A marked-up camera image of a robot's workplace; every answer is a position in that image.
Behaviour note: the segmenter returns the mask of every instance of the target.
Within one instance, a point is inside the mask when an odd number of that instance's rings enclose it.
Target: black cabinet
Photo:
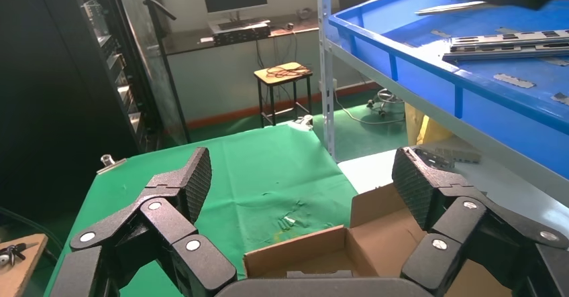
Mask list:
[[[189,141],[144,1],[0,0],[1,206],[77,211],[103,154]]]

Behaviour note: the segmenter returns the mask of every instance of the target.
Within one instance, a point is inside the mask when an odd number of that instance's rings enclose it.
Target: table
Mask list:
[[[9,245],[17,245],[18,243],[37,243],[37,245],[22,252],[25,260],[16,258],[13,267],[7,264],[0,268],[0,297],[18,297],[23,294],[47,242],[47,236],[39,233],[0,243],[0,249]]]
[[[296,34],[318,30],[318,17],[315,13],[306,20],[300,20],[296,15],[271,17],[270,20],[271,34],[269,38],[293,34],[291,31],[284,29],[287,23],[293,23],[295,25],[294,31]],[[215,48],[213,41],[201,42],[202,38],[209,37],[211,37],[211,30],[209,28],[187,32],[173,32],[163,39],[166,55],[170,56],[184,52]]]
[[[353,186],[312,131],[279,125],[134,156],[97,176],[63,254],[73,235],[132,203],[153,175],[180,168],[197,146],[209,148],[213,178],[196,227],[233,263],[239,278],[245,276],[247,251],[349,224]],[[61,263],[62,258],[45,296]],[[156,262],[142,267],[121,295],[180,296]]]

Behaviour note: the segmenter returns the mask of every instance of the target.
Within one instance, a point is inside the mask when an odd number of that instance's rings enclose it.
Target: red baseboard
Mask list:
[[[369,90],[373,90],[373,89],[377,89],[377,88],[378,88],[378,85],[372,82],[372,83],[368,83],[368,84],[359,84],[357,86],[352,86],[349,88],[340,89],[337,91],[337,94],[339,97],[341,97],[341,96],[361,93],[364,91],[369,91]],[[321,100],[322,100],[322,95],[320,93],[312,95],[313,103],[319,102]],[[308,97],[299,98],[298,102],[304,105],[304,104],[308,103]],[[275,111],[282,111],[283,109],[287,109],[287,108],[290,108],[292,106],[293,106],[292,101],[279,101],[279,102],[274,104]],[[228,121],[233,121],[236,119],[241,119],[241,118],[245,118],[245,117],[253,116],[253,115],[259,115],[259,107],[258,106],[241,109],[239,111],[233,111],[231,113],[226,113],[226,114],[221,114],[221,115],[216,115],[216,116],[210,116],[210,117],[206,117],[206,118],[202,118],[202,119],[196,119],[194,121],[187,122],[186,125],[190,129],[196,129],[196,128],[200,128],[200,127],[206,127],[206,126],[210,126],[210,125],[221,124],[221,123],[225,123]]]

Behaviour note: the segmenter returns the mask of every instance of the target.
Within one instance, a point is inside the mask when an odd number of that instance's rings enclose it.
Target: cardboard box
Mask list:
[[[334,227],[246,253],[245,271],[248,278],[338,270],[352,270],[359,277],[399,277],[425,234],[389,184],[353,198],[350,228]],[[506,297],[511,291],[468,260],[445,296]]]

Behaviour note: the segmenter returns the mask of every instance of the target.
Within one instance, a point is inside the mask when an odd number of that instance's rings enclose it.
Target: shelf upright post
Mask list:
[[[334,83],[332,74],[332,53],[327,49],[328,32],[331,29],[328,17],[331,0],[318,0],[318,37],[320,49],[320,91],[322,92],[322,115],[324,120],[324,142],[326,149],[335,159],[334,146]]]

